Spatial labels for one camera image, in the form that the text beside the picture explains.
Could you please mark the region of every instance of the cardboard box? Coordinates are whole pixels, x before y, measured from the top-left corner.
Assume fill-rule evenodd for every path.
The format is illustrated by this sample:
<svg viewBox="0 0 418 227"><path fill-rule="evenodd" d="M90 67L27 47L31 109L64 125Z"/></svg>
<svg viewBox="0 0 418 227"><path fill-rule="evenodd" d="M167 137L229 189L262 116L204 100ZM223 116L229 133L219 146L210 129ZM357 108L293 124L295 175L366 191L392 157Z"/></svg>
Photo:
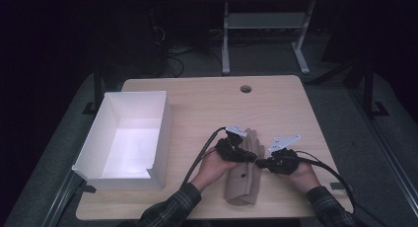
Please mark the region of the cardboard box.
<svg viewBox="0 0 418 227"><path fill-rule="evenodd" d="M96 189L162 189L172 125L167 92L105 93L72 169Z"/></svg>

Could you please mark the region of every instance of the hand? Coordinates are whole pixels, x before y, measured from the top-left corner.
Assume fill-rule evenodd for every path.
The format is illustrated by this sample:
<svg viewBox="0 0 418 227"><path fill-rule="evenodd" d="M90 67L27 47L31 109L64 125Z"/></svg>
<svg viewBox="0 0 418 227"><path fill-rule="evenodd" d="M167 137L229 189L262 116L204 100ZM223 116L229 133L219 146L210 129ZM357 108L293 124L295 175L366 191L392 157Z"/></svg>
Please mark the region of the hand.
<svg viewBox="0 0 418 227"><path fill-rule="evenodd" d="M280 179L290 181L290 183L292 183L298 191L304 194L306 194L309 190L320 186L320 182L314 173L313 167L310 164L304 162L301 162L298 166L298 169L289 176L277 176Z"/></svg>
<svg viewBox="0 0 418 227"><path fill-rule="evenodd" d="M238 163L224 161L215 148L210 148L203 156L199 172L191 183L203 192L206 187L219 180L227 171L237 166Z"/></svg>

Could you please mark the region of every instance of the hole in table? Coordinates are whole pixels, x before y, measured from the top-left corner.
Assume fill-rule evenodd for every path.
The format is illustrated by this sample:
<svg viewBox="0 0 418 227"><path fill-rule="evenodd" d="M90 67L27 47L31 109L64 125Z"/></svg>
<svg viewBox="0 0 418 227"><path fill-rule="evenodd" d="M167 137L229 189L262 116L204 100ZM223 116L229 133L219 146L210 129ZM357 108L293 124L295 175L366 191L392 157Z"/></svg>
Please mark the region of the hole in table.
<svg viewBox="0 0 418 227"><path fill-rule="evenodd" d="M248 86L248 85L241 86L241 92L243 92L243 93L250 93L251 90L252 90L251 87Z"/></svg>

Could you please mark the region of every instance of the cable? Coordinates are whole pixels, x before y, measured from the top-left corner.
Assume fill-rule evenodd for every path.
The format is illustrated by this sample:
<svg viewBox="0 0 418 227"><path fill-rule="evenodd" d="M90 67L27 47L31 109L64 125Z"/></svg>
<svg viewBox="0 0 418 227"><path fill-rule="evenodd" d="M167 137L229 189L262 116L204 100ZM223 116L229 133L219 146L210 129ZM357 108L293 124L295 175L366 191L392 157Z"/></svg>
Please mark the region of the cable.
<svg viewBox="0 0 418 227"><path fill-rule="evenodd" d="M190 169L187 172L187 175L185 176L181 186L183 187L185 184L187 184L188 179L190 178L191 174L193 173L194 169L196 168L196 166L199 164L199 162L203 159L203 156L206 152L206 150L208 149L210 143L212 143L213 139L215 139L216 135L218 135L218 132L221 130L225 130L226 127L223 126L221 128L218 128L215 132L212 133L212 135L209 137L208 141L206 141L206 144L203 146L202 150L200 151L200 153L197 155L196 159L194 160L193 164L191 165Z"/></svg>
<svg viewBox="0 0 418 227"><path fill-rule="evenodd" d="M158 45L161 45L161 43L164 41L164 39L166 39L166 31L164 31L164 29L163 28L159 28L159 27L153 27L153 29L154 30L158 30L158 31L160 31L160 32L162 32L162 38L161 39L159 39L159 41L158 42L156 42L156 44L158 44Z"/></svg>
<svg viewBox="0 0 418 227"><path fill-rule="evenodd" d="M93 32L105 43L107 43L111 48L113 48L113 50L115 50L116 52L118 52L120 55L122 55L125 59L127 59L129 62L134 63L135 60L133 58L131 58L130 56L128 56L126 53L124 53L120 48L118 48L117 46L115 46L113 43L111 43L109 40L107 40L96 28L94 28L93 26L90 26L90 29L93 30Z"/></svg>
<svg viewBox="0 0 418 227"><path fill-rule="evenodd" d="M178 52L175 53L175 54L173 54L173 52L171 51L170 55L167 56L168 59L176 60L181 64L181 71L178 74L175 75L175 73L173 73L174 72L173 68L170 69L171 71L169 70L169 72L172 72L171 76L179 77L183 73L184 68L185 68L184 64L179 59L177 59L175 57L186 54L186 53L191 53L191 52L205 53L205 54L212 55L217 60L217 62L220 64L220 66L222 67L222 60L219 58L219 56L216 53L209 52L209 51L203 51L200 48L188 47L188 48L185 48L185 49L179 49Z"/></svg>
<svg viewBox="0 0 418 227"><path fill-rule="evenodd" d="M179 60L177 58L173 58L173 57L167 57L167 59L171 59L171 60L177 61L181 65L180 72L178 72L178 74L175 74L174 68L170 65L169 62L167 62L167 65L169 67L168 68L169 74L172 73L172 76L175 77L175 78L181 76L181 74L184 72L184 63L182 63L181 60Z"/></svg>
<svg viewBox="0 0 418 227"><path fill-rule="evenodd" d="M310 156L314 157L316 159L316 161L313 161L313 160L310 160L310 159L306 159L306 158L302 158L302 157L295 158L295 157L285 156L285 157L282 157L282 158L283 159L288 159L288 160L296 160L296 161L299 161L299 162L305 162L305 163L308 163L308 164L311 164L311 165L315 165L315 166L319 166L319 167L325 169L326 171L328 171L329 173L331 173L341 183L341 185L344 186L345 190L347 191L347 196L350 199L350 202L351 202L351 204L353 206L353 216L356 213L356 207L359 207L366 214L368 214L370 217L372 217L375 221L377 221L378 223L380 223L383 227L387 227L387 225L385 225L381 220L379 220L378 217L376 217L369 210L367 210L365 207L361 206L360 204L358 204L354 200L353 192L350 190L350 188L348 187L347 183L344 181L344 179L337 172L335 172L332 168L330 168L329 166L327 166L324 163L322 163L321 161L319 161L315 156L311 155L308 152L304 152L304 151L296 151L296 152L297 153L304 153L304 154L310 155Z"/></svg>

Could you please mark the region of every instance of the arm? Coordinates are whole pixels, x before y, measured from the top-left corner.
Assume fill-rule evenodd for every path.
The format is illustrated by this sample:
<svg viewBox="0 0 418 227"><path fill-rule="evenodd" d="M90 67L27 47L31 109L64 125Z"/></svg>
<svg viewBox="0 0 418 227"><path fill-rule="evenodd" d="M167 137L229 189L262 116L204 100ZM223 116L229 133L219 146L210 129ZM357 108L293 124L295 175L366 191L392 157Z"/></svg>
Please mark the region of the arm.
<svg viewBox="0 0 418 227"><path fill-rule="evenodd" d="M139 226L181 226L182 221L201 200L200 194L236 165L222 160L214 148L209 149L196 177L166 201L148 208L142 214Z"/></svg>
<svg viewBox="0 0 418 227"><path fill-rule="evenodd" d="M324 226L357 226L353 216L323 186L310 164L301 162L298 169L289 176L278 175L288 180L301 193L307 196L316 217Z"/></svg>

